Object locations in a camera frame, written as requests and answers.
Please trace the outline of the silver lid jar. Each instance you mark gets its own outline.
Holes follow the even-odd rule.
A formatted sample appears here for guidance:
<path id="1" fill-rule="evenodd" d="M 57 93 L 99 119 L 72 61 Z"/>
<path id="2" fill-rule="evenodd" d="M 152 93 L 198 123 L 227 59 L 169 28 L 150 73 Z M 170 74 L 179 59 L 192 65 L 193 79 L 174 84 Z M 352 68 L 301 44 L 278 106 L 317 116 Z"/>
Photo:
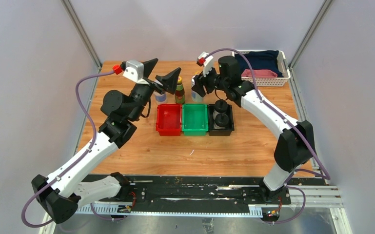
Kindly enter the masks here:
<path id="1" fill-rule="evenodd" d="M 195 77 L 198 76 L 200 74 L 200 72 L 196 72 L 192 78 L 191 78 L 191 87 L 193 88 L 193 86 L 195 85 Z M 201 97 L 196 91 L 194 91 L 193 89 L 191 89 L 191 97 L 192 97 L 192 101 L 194 102 L 197 102 L 197 103 L 202 103 L 203 102 L 203 97 Z"/>
<path id="2" fill-rule="evenodd" d="M 167 94 L 166 92 L 164 93 L 159 93 L 159 92 L 154 92 L 155 100 L 158 105 L 160 104 L 166 104 L 167 103 Z"/>

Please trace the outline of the black cap shaker bottle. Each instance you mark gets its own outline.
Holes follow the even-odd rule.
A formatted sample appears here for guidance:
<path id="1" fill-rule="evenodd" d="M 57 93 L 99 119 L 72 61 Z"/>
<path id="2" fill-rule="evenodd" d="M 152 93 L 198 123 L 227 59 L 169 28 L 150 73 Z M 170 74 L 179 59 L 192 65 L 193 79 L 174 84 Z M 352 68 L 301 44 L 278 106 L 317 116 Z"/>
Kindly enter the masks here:
<path id="1" fill-rule="evenodd" d="M 225 100 L 219 99 L 214 104 L 213 116 L 216 117 L 218 114 L 226 113 L 229 105 Z"/>

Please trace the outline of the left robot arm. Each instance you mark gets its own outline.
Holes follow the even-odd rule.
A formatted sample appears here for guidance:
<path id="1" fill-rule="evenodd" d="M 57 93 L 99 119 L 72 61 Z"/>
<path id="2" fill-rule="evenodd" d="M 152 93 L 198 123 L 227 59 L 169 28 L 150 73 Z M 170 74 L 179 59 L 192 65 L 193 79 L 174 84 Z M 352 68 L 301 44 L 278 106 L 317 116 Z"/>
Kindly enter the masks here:
<path id="1" fill-rule="evenodd" d="M 135 198 L 130 181 L 121 173 L 112 173 L 93 182 L 84 179 L 129 141 L 136 131 L 135 122 L 143 117 L 142 112 L 150 105 L 154 92 L 175 93 L 181 68 L 150 80 L 149 75 L 157 62 L 157 58 L 144 62 L 128 60 L 114 66 L 112 74 L 123 75 L 134 83 L 130 94 L 118 90 L 107 92 L 101 106 L 106 120 L 100 127 L 93 128 L 89 142 L 54 172 L 33 178 L 32 199 L 42 206 L 51 221 L 61 224 L 79 208 L 104 198 L 117 201 Z"/>

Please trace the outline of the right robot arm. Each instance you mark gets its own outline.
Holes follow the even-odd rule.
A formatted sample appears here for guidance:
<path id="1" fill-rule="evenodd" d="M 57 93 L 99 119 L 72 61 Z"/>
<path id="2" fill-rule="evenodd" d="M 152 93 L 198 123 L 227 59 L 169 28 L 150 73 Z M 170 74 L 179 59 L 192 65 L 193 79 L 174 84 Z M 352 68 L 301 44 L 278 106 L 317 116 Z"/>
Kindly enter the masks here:
<path id="1" fill-rule="evenodd" d="M 256 85 L 243 80 L 235 57 L 220 57 L 217 71 L 213 56 L 203 52 L 197 58 L 197 64 L 203 70 L 194 77 L 192 89 L 196 93 L 204 97 L 214 90 L 223 91 L 228 100 L 254 115 L 277 138 L 275 163 L 259 183 L 258 190 L 261 201 L 272 203 L 295 170 L 316 154 L 312 124 L 288 116 L 273 105 Z"/>

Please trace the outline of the green plastic bin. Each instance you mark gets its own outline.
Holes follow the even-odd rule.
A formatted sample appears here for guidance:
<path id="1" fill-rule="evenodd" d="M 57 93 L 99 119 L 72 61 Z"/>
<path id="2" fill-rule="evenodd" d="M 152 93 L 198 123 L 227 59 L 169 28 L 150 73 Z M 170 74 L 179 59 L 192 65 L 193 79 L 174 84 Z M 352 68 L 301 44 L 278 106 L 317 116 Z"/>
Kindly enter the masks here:
<path id="1" fill-rule="evenodd" d="M 205 136 L 208 132 L 208 106 L 184 104 L 182 106 L 182 131 L 185 136 Z"/>

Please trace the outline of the red plastic bin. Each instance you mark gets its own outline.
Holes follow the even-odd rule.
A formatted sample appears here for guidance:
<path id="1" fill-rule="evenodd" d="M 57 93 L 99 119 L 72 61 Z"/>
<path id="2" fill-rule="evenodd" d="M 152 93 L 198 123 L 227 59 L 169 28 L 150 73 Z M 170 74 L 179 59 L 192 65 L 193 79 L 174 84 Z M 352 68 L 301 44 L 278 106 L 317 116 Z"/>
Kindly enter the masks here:
<path id="1" fill-rule="evenodd" d="M 160 136 L 180 136 L 181 104 L 161 104 L 157 107 L 156 131 Z"/>

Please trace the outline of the pink cloth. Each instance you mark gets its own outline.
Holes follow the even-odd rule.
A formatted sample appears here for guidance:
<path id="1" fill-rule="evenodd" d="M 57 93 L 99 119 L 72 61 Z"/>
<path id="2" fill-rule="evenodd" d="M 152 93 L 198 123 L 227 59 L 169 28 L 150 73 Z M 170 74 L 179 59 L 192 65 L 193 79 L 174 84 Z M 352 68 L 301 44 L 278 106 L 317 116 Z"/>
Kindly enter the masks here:
<path id="1" fill-rule="evenodd" d="M 241 76 L 251 78 L 252 74 L 255 75 L 255 78 L 277 78 L 277 73 L 268 69 L 259 69 L 259 70 L 245 69 L 242 72 Z"/>

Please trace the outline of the black plastic bin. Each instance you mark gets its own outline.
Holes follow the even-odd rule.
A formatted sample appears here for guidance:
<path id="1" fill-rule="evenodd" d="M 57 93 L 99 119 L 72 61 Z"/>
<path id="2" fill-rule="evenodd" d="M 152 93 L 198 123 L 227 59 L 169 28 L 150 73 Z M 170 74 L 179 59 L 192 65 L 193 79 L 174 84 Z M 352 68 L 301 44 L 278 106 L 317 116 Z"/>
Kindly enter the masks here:
<path id="1" fill-rule="evenodd" d="M 210 136 L 230 136 L 231 133 L 235 130 L 234 119 L 233 119 L 233 108 L 228 104 L 228 109 L 226 115 L 229 117 L 229 122 L 224 128 L 215 128 L 214 127 L 214 104 L 208 105 L 208 133 Z"/>

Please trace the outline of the navy blue cloth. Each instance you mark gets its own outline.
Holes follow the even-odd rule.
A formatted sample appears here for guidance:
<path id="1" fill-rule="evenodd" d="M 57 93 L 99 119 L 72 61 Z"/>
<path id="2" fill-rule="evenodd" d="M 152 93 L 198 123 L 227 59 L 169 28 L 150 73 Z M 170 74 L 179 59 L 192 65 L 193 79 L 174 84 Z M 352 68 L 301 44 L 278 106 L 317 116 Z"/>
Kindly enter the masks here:
<path id="1" fill-rule="evenodd" d="M 252 67 L 252 70 L 268 69 L 277 73 L 277 78 L 283 77 L 283 73 L 280 72 L 278 65 L 277 65 L 277 57 L 279 55 L 278 50 L 276 51 L 266 50 L 266 51 L 259 51 L 259 52 L 252 51 L 252 52 L 249 52 L 246 54 L 243 53 L 243 54 L 248 59 Z M 234 57 L 239 63 L 241 73 L 245 69 L 250 69 L 242 56 L 240 56 L 239 54 L 235 54 Z"/>

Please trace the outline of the white plastic basket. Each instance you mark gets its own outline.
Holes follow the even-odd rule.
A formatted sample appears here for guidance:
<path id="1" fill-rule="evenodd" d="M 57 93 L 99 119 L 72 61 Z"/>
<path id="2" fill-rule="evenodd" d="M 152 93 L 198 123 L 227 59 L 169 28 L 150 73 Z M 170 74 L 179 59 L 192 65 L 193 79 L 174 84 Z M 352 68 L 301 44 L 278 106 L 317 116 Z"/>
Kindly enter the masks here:
<path id="1" fill-rule="evenodd" d="M 286 56 L 280 50 L 240 50 L 255 70 L 268 70 L 273 74 L 267 78 L 255 74 L 257 86 L 283 86 L 290 78 Z"/>

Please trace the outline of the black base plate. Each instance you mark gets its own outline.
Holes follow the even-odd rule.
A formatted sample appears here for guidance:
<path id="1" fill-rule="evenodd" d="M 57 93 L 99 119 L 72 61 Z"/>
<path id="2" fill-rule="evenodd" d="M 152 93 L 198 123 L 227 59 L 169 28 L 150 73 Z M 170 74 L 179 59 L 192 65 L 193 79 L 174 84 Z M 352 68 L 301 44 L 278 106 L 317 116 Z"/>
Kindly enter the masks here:
<path id="1" fill-rule="evenodd" d="M 249 205 L 289 205 L 288 189 L 264 200 L 260 177 L 127 175 L 136 194 L 135 211 L 247 213 Z"/>

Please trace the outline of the aluminium frame rail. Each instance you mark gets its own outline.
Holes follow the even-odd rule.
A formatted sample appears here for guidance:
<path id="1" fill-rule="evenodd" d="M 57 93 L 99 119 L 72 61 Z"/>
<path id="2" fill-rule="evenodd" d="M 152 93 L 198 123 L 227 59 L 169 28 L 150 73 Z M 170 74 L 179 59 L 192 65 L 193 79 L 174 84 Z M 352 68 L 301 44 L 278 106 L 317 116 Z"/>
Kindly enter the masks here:
<path id="1" fill-rule="evenodd" d="M 291 185 L 263 200 L 256 185 L 140 185 L 133 187 L 123 201 L 105 198 L 78 208 L 75 214 L 111 222 L 129 216 L 258 218 L 273 226 L 295 220 L 308 208 L 328 208 L 337 233 L 350 234 L 352 230 L 336 192 L 326 186 Z"/>

